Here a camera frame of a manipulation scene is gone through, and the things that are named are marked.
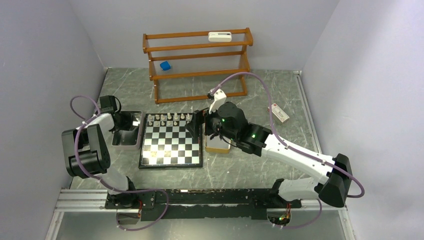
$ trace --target robotic arm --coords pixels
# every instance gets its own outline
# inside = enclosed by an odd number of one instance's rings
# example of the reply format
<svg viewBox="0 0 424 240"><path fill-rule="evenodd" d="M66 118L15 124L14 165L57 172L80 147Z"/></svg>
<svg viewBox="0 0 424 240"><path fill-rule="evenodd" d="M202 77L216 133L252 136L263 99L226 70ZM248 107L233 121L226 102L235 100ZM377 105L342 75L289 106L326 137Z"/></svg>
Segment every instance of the robotic arm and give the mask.
<svg viewBox="0 0 424 240"><path fill-rule="evenodd" d="M352 174L349 158L343 154L336 157L319 154L283 139L282 145L273 132L263 126L249 123L243 110L232 102L226 102L222 90L209 98L214 101L210 108L196 110L186 125L193 138L199 138L199 126L205 124L205 135L226 137L247 154L282 161L308 174L309 178L281 179L278 195L286 201L296 199L321 199L333 207L343 207L348 196L351 179L337 169L324 164L328 162ZM307 156L317 156L323 163Z"/></svg>

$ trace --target black frame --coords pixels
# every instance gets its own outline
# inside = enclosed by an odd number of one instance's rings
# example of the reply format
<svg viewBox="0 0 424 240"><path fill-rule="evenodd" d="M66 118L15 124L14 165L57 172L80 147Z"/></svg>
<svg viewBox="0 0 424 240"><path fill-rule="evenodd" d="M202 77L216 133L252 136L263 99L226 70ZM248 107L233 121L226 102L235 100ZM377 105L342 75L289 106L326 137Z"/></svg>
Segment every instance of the black frame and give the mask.
<svg viewBox="0 0 424 240"><path fill-rule="evenodd" d="M277 179L272 188L231 188L231 189L164 189L169 196L169 206L162 219L203 219L203 218L247 218L268 220L267 209L293 209L302 207L301 200L286 201L278 195L284 179ZM130 189L135 190L129 182ZM166 196L160 191L137 193L143 205L141 221L154 221L165 209ZM116 204L107 195L105 209L139 209L140 202L124 207Z"/></svg>

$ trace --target white box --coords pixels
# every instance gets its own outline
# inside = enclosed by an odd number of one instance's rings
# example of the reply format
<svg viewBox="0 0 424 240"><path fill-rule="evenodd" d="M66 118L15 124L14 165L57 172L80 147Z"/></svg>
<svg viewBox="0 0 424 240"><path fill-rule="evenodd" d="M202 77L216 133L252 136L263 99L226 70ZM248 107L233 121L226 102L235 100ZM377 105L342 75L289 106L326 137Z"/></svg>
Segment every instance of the white box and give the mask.
<svg viewBox="0 0 424 240"><path fill-rule="evenodd" d="M207 35L207 39L212 43L228 43L231 42L231 32L229 31L211 31Z"/></svg>
<svg viewBox="0 0 424 240"><path fill-rule="evenodd" d="M272 104L272 114L274 115L274 119L280 121L282 124L287 122L290 118L276 103Z"/></svg>

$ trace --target white enclosure wall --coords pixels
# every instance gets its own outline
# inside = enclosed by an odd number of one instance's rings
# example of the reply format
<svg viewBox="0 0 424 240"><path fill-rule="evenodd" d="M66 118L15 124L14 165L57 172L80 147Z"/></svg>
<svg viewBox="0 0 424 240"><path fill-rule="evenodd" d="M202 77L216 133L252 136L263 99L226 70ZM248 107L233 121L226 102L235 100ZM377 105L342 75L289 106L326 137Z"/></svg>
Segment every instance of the white enclosure wall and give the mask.
<svg viewBox="0 0 424 240"><path fill-rule="evenodd" d="M148 67L143 34L249 27L256 69L300 70L339 0L70 0L106 67Z"/></svg>
<svg viewBox="0 0 424 240"><path fill-rule="evenodd" d="M65 169L72 96L97 98L104 68L66 0L0 1L0 239L46 237ZM88 115L93 107L76 104Z"/></svg>
<svg viewBox="0 0 424 240"><path fill-rule="evenodd" d="M359 240L424 239L423 12L341 0L303 69L324 153L349 156L365 185L347 201Z"/></svg>

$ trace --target marble floor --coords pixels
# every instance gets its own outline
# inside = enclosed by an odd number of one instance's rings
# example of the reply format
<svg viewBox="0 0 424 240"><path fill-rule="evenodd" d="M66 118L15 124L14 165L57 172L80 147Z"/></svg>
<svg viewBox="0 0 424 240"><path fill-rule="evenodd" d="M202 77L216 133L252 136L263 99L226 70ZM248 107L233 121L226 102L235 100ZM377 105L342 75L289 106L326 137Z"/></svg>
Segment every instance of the marble floor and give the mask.
<svg viewBox="0 0 424 240"><path fill-rule="evenodd" d="M290 119L275 126L280 136L314 150L313 137L309 130L303 109L298 83L292 71L252 70L268 85L273 102L277 103ZM160 80L162 98L204 95L226 76L202 76ZM246 78L247 96L229 97L244 110L247 119L270 128L267 113L267 96L261 83L253 77ZM241 91L238 78L222 87L224 92ZM146 68L110 68L101 89L100 96L114 95L122 103L124 111L145 113L192 112L210 105L208 100L155 104L153 82L149 81ZM229 189L229 188L270 188L279 178L300 179L307 175L277 159L261 158L231 148L230 153L208 153L203 150L202 168L138 168L140 150L118 150L112 147L112 136L106 138L112 166L127 175L136 188L179 188L179 189ZM99 189L94 179L73 179L71 189Z"/></svg>

